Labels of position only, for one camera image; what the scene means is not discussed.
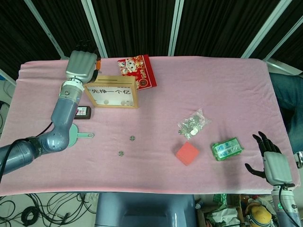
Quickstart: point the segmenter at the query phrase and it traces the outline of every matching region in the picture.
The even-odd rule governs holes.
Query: gray robotic arm
[[[294,187],[288,160],[280,149],[273,144],[265,134],[259,131],[259,136],[253,135],[258,142],[263,157],[264,171],[257,171],[245,164],[253,175],[265,178],[273,187],[271,192],[279,226],[301,227],[298,207],[294,201],[294,194],[289,188]]]
[[[0,148],[0,166],[3,174],[30,164],[43,155],[59,152],[69,144],[69,130],[83,93],[83,84],[96,76],[97,55],[84,51],[71,53],[67,68],[67,81],[62,83],[51,120],[53,129],[37,137],[19,139]]]

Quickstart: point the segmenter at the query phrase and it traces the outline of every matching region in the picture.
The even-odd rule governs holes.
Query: red block
[[[189,165],[198,156],[199,150],[190,143],[186,142],[176,153],[176,157],[185,165]]]

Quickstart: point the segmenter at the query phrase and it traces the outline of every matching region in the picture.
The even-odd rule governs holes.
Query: green package
[[[229,157],[235,156],[241,153],[243,149],[244,148],[241,147],[236,137],[212,145],[213,155],[217,161],[222,161]]]

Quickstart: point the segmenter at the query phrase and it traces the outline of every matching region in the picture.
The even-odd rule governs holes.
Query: clear plastic bag
[[[202,110],[200,109],[178,123],[180,128],[178,132],[180,135],[184,135],[184,137],[189,140],[210,122],[210,120],[203,116]]]

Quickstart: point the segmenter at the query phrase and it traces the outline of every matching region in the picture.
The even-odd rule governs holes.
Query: pink tablecloth
[[[1,145],[37,135],[50,122],[67,61],[21,66]],[[41,156],[3,177],[0,195],[30,192],[120,191],[156,193],[269,193],[272,186],[251,175],[262,170],[253,133],[264,132],[289,159],[300,184],[266,64],[255,59],[151,57],[157,87],[138,92],[139,109],[94,108],[90,120],[75,120],[75,146]],[[103,59],[102,73],[118,75],[117,59]],[[84,94],[81,105],[90,105]],[[185,166],[174,153],[186,142],[178,122],[198,109],[212,120],[190,140],[199,156]],[[238,137],[244,151],[217,162],[210,146]]]

